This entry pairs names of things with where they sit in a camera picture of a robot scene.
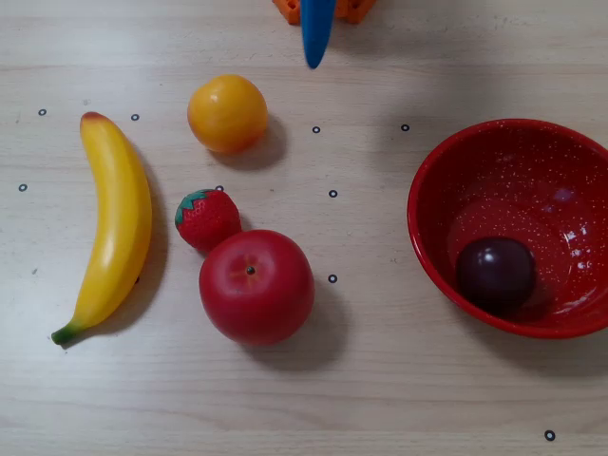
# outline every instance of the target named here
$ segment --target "orange plastic block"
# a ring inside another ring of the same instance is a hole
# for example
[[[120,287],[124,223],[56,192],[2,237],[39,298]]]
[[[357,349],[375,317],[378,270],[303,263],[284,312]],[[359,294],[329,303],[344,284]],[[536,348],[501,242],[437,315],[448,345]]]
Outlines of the orange plastic block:
[[[349,14],[347,21],[351,24],[360,24],[363,18],[370,12],[376,0],[351,0],[349,2]]]
[[[349,15],[349,0],[338,0],[335,4],[335,17],[347,17]]]
[[[293,26],[300,23],[300,0],[273,0],[287,22]],[[335,17],[346,18],[351,24],[359,24],[371,10],[376,0],[337,0]]]
[[[300,0],[273,0],[281,14],[292,26],[300,23]]]

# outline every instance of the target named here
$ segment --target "banana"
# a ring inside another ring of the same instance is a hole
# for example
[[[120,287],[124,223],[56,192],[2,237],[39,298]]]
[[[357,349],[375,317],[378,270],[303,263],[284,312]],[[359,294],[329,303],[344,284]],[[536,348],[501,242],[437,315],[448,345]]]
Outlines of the banana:
[[[152,232],[152,202],[142,163],[118,126],[87,112],[80,134],[97,190],[95,243],[72,319],[51,336],[63,345],[108,318],[143,267]]]

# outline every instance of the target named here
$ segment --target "speckled red bowl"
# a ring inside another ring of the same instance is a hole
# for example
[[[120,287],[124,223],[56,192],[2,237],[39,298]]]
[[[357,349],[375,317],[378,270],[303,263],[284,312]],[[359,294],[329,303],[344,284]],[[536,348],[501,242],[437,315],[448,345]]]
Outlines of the speckled red bowl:
[[[430,278],[480,320],[543,338],[608,326],[608,152],[580,133],[520,119],[457,133],[418,170],[408,225]],[[481,310],[457,289],[456,258],[486,237],[514,238],[536,259],[536,289],[508,316]]]

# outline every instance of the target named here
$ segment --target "red strawberry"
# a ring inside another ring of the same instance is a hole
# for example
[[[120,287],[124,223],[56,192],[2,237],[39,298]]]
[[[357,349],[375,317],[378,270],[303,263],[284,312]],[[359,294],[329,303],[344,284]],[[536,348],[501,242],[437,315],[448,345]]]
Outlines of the red strawberry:
[[[204,253],[242,231],[237,207],[219,190],[199,190],[185,197],[175,215],[175,226],[183,240]]]

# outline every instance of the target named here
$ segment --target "bowl rim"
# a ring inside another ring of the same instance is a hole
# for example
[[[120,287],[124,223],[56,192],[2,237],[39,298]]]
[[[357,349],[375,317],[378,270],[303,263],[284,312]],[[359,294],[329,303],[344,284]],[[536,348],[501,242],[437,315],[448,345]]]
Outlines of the bowl rim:
[[[526,326],[523,324],[503,320],[498,316],[494,316],[491,313],[487,313],[486,311],[483,311],[468,300],[464,299],[441,277],[439,272],[433,266],[428,256],[428,253],[423,246],[420,230],[418,229],[418,196],[420,194],[422,183],[427,177],[429,169],[454,144],[464,139],[471,138],[487,130],[491,130],[497,127],[500,128],[501,125],[503,127],[505,125],[508,125],[510,127],[525,126],[534,129],[550,127],[554,130],[558,130],[561,134],[570,136],[573,140],[580,143],[587,149],[595,150],[601,156],[603,156],[605,160],[608,161],[608,151],[602,145],[582,135],[578,131],[572,130],[556,123],[516,118],[499,119],[495,121],[477,123],[475,125],[467,127],[451,135],[447,139],[443,140],[437,147],[435,147],[422,162],[422,164],[418,168],[418,171],[416,172],[416,175],[414,176],[413,182],[411,183],[411,187],[409,188],[407,212],[409,238],[411,240],[414,252],[416,253],[418,260],[420,261],[420,264],[422,265],[427,275],[445,296],[447,296],[453,303],[455,303],[458,307],[467,312],[469,315],[474,316],[475,318],[493,326],[494,328],[498,328],[499,330],[503,330],[508,333],[544,339],[566,339],[571,337],[579,337],[582,335],[603,330],[604,328],[608,327],[608,314],[602,318],[594,319],[589,323],[578,325],[576,328],[551,329]]]

